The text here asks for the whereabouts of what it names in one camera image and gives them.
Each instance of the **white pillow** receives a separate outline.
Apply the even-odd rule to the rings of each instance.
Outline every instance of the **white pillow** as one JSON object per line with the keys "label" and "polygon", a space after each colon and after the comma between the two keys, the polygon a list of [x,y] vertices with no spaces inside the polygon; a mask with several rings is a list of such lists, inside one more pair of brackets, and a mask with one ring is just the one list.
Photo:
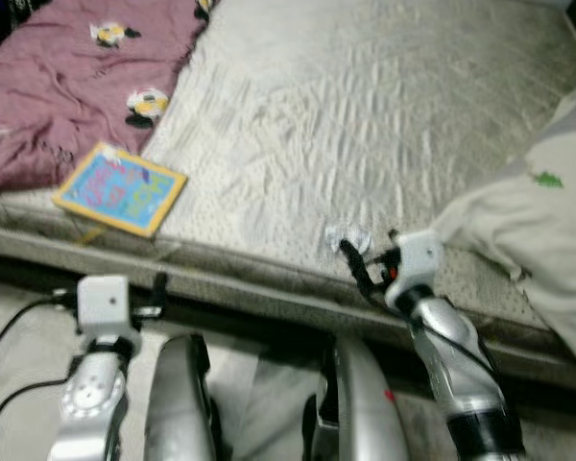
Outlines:
{"label": "white pillow", "polygon": [[454,200],[433,228],[504,266],[576,354],[576,91],[525,158]]}

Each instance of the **maroon blanket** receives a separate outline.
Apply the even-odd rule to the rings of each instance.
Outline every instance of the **maroon blanket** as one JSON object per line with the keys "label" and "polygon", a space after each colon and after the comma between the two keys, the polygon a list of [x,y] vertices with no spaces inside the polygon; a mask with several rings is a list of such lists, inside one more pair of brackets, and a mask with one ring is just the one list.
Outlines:
{"label": "maroon blanket", "polygon": [[54,0],[34,13],[0,47],[0,190],[61,182],[99,140],[138,153],[205,26],[197,8]]}

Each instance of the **white mattress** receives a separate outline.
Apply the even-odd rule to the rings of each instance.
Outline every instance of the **white mattress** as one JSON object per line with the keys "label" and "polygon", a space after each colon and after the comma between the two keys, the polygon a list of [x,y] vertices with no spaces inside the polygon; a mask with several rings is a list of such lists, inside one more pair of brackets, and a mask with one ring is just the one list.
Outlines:
{"label": "white mattress", "polygon": [[[93,225],[54,209],[48,192],[2,194],[0,228],[14,233],[0,230],[0,253],[73,270],[93,259],[100,270],[111,250],[139,267],[210,276],[199,292],[180,290],[207,301],[245,282],[243,296],[283,300],[260,305],[264,315],[307,305],[383,326],[351,308],[358,295],[324,228],[357,225],[375,251],[391,227],[428,226],[453,196],[526,152],[575,86],[576,42],[564,16],[543,7],[225,0],[143,152],[190,177],[156,240],[107,230],[75,247]],[[489,320],[545,329],[475,255],[449,252],[438,286]]]}

